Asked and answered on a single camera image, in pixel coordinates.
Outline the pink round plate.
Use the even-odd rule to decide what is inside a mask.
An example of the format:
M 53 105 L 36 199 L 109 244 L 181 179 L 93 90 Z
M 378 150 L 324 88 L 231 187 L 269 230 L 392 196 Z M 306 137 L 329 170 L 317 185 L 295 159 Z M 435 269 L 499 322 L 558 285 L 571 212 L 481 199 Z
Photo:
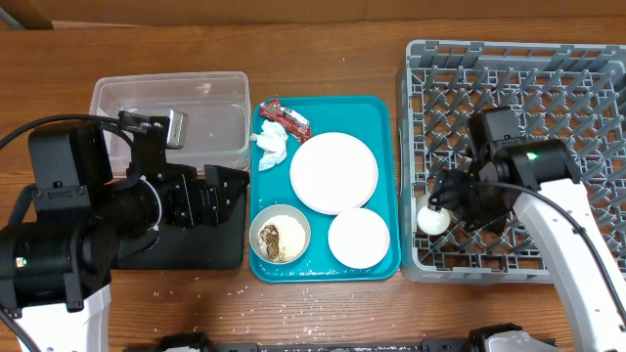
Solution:
M 374 194 L 379 168 L 370 148 L 346 133 L 327 132 L 300 146 L 291 160 L 291 187 L 310 209 L 326 214 L 363 206 Z

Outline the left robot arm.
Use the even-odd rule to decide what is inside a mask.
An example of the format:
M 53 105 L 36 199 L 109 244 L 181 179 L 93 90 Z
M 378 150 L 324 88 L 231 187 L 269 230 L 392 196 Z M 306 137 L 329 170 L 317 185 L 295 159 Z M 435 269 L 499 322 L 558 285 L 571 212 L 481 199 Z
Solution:
M 35 181 L 1 232 L 1 317 L 23 350 L 107 350 L 115 269 L 240 265 L 248 174 L 168 163 L 168 127 L 95 115 L 22 127 Z

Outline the grey bowl with rice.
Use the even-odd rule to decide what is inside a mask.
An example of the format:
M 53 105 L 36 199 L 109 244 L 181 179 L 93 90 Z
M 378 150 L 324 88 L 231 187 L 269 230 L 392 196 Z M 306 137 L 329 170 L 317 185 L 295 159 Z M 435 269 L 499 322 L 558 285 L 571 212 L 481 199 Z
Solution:
M 308 248 L 311 229 L 297 208 L 274 204 L 261 210 L 249 228 L 252 252 L 269 264 L 285 265 L 300 258 Z

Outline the leftover rice and food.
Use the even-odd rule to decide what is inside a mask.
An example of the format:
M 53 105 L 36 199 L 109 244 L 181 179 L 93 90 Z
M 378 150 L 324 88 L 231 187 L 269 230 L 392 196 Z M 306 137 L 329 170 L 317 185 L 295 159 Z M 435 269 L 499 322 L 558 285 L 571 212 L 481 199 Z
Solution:
M 293 261 L 304 251 L 307 235 L 300 222 L 288 215 L 277 215 L 266 221 L 258 232 L 261 252 L 275 263 Z

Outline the pink bowl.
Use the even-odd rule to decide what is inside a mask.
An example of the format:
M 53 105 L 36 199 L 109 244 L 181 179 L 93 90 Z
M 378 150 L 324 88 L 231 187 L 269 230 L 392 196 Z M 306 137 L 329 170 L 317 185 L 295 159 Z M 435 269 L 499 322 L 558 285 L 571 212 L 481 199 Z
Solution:
M 334 258 L 356 270 L 378 265 L 390 246 L 384 220 L 373 210 L 353 208 L 341 212 L 331 223 L 328 243 Z

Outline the white tissue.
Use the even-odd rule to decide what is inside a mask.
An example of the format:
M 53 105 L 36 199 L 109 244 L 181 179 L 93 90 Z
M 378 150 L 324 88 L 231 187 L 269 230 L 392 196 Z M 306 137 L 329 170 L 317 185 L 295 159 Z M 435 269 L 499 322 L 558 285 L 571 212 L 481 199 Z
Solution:
M 279 122 L 265 120 L 261 125 L 260 134 L 251 134 L 250 139 L 263 150 L 258 161 L 258 170 L 266 171 L 282 163 L 288 155 L 288 134 Z

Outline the small white cup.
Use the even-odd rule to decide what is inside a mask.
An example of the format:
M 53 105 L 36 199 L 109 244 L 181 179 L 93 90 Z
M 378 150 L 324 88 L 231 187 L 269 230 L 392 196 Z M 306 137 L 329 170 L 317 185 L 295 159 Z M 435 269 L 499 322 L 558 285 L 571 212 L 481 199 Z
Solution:
M 450 213 L 447 209 L 432 210 L 429 208 L 428 195 L 417 198 L 416 211 L 417 227 L 427 235 L 441 235 L 451 223 Z

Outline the red snack wrapper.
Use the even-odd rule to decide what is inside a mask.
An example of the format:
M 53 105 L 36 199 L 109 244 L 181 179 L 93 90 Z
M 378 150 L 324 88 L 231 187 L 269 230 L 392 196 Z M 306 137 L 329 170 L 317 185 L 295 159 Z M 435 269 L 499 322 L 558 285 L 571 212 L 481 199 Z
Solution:
M 278 99 L 262 102 L 259 114 L 280 123 L 300 144 L 312 137 L 311 122 L 299 112 L 285 107 Z

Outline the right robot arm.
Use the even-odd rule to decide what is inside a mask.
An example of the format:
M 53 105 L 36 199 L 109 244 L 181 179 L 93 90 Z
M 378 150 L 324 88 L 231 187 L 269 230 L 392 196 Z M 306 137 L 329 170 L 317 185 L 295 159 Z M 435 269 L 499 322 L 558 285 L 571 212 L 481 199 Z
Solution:
M 469 169 L 437 173 L 428 202 L 483 227 L 513 213 L 540 251 L 580 351 L 625 348 L 625 280 L 559 139 L 530 142 L 509 107 L 468 121 Z

